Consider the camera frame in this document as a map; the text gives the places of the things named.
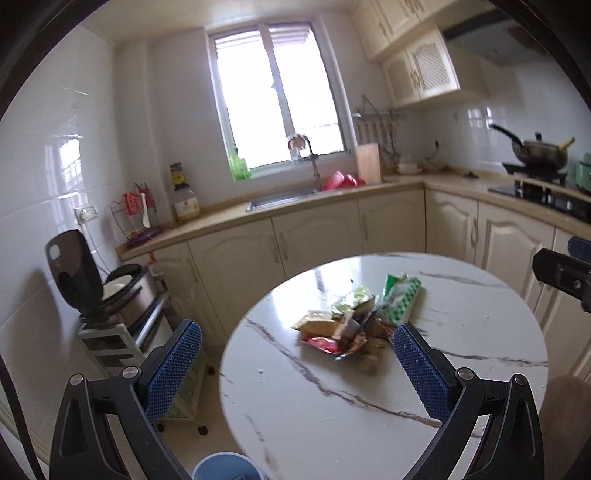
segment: white electrical socket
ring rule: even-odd
[[[80,225],[84,223],[88,223],[95,218],[98,218],[99,211],[96,208],[96,205],[84,205],[82,207],[75,207],[74,208],[74,215],[76,215],[76,220]]]

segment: green plastic wrapper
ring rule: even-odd
[[[340,318],[350,310],[355,310],[364,303],[368,303],[368,310],[373,308],[374,294],[369,291],[369,288],[361,285],[352,292],[345,295],[339,301],[332,304],[330,312],[334,317]]]
[[[409,277],[406,274],[400,277],[388,275],[384,290],[378,299],[378,317],[397,327],[408,323],[421,288],[421,281],[417,277]]]

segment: window frame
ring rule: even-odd
[[[226,154],[228,158],[230,156],[231,149],[233,148],[234,142],[234,135],[232,132],[232,124],[230,122],[230,117],[228,114],[228,109],[226,107],[226,102],[223,97],[223,90],[222,90],[222,80],[220,77],[219,69],[217,67],[217,51],[216,51],[216,40],[227,37],[230,35],[237,35],[240,33],[246,33],[249,31],[258,30],[261,33],[261,37],[263,40],[263,45],[267,51],[267,56],[269,57],[269,66],[273,75],[279,73],[277,68],[277,64],[275,66],[272,64],[271,58],[275,58],[274,53],[272,52],[272,44],[270,34],[269,34],[269,27],[276,27],[282,25],[290,25],[290,24],[306,24],[312,30],[316,42],[318,44],[318,49],[320,51],[320,58],[324,64],[324,68],[326,70],[326,76],[329,83],[330,92],[332,94],[333,102],[335,103],[335,110],[337,115],[337,120],[340,126],[340,133],[341,138],[343,141],[343,150],[339,152],[333,152],[330,154],[321,154],[317,159],[317,163],[322,165],[325,162],[341,160],[346,158],[351,158],[353,156],[353,152],[355,150],[355,140],[353,136],[353,127],[352,121],[350,120],[351,112],[349,109],[349,104],[346,99],[345,88],[343,86],[343,82],[340,76],[340,71],[337,66],[335,54],[332,50],[332,45],[330,44],[330,40],[324,29],[323,24],[321,22],[317,22],[315,19],[308,18],[289,18],[289,19],[280,19],[280,20],[264,20],[264,21],[257,21],[251,22],[247,24],[241,24],[235,28],[231,29],[223,29],[223,30],[216,30],[208,34],[209,40],[209,57],[210,57],[210,66],[212,71],[212,81],[213,81],[213,90],[215,93],[216,104],[217,104],[217,112],[218,117],[220,120],[220,126],[222,128],[222,135],[224,139],[224,143],[226,146]],[[282,99],[280,98],[280,91],[277,90],[280,109],[282,113],[282,117],[284,120],[284,127],[287,130],[288,127],[293,129],[293,123],[291,121],[291,114],[289,113],[289,107],[287,103],[287,98],[285,97],[285,93],[283,91],[283,83],[281,78],[279,77],[280,89],[283,92],[283,101],[285,104],[282,106]],[[287,107],[288,115],[284,115],[284,107]],[[305,161],[297,161],[297,160],[284,160],[275,163],[269,163],[266,165],[261,165],[259,167],[251,168],[252,177],[251,178],[259,178],[264,177],[267,175],[273,175],[276,173],[281,173],[284,171],[291,171],[298,168],[303,168],[307,163]]]

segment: blue textured pad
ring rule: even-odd
[[[394,333],[394,352],[432,419],[447,421],[452,414],[450,391],[415,339],[402,325]]]
[[[200,349],[201,328],[197,323],[192,323],[156,370],[146,388],[144,411],[150,422],[164,417]]]

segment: black glass cooktop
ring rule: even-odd
[[[527,180],[516,180],[514,185],[501,185],[488,190],[536,203],[591,225],[591,196],[588,201],[582,200],[567,193],[555,191],[551,184],[540,186],[528,183]]]

